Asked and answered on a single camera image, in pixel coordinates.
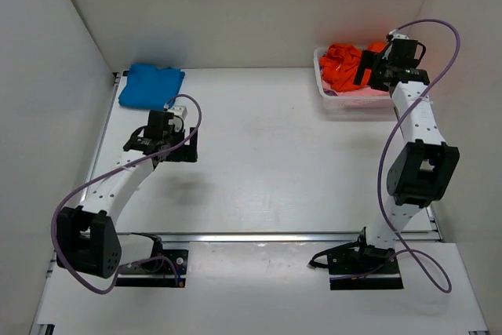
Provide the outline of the orange t shirt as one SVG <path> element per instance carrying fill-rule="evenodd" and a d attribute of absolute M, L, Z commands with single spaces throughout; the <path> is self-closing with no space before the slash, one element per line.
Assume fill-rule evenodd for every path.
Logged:
<path fill-rule="evenodd" d="M 355 72 L 358 68 L 362 50 L 356 46 L 337 43 L 332 44 L 320 58 L 322 80 L 329 82 L 336 91 L 348 91 L 342 82 L 351 80 L 354 84 Z M 362 86 L 369 86 L 369 75 L 364 75 Z"/>

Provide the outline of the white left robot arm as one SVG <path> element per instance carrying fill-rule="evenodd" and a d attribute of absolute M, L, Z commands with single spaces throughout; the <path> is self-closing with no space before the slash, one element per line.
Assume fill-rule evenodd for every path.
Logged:
<path fill-rule="evenodd" d="M 187 109 L 150 111 L 147 125 L 132 132 L 117 165 L 120 171 L 94 184 L 77 206 L 64 206 L 56 216 L 55 236 L 59 249 L 56 262 L 103 279 L 123 264 L 138 261 L 148 271 L 164 261 L 159 237 L 132 233 L 118 237 L 115 225 L 121 212 L 141 183 L 162 162 L 196 162 L 196 128 L 184 128 Z"/>

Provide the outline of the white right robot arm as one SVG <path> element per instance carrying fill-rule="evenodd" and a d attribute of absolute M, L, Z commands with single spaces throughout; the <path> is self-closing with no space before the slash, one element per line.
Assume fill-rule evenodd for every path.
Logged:
<path fill-rule="evenodd" d="M 445 194 L 460 152 L 447 144 L 435 121 L 431 81 L 418 67 L 425 51 L 416 40 L 375 42 L 360 51 L 354 84 L 389 94 L 398 119 L 391 135 L 401 133 L 404 146 L 389 170 L 377 173 L 378 218 L 355 241 L 316 253 L 309 268 L 330 269 L 339 279 L 383 272 L 396 261 L 406 225 Z"/>

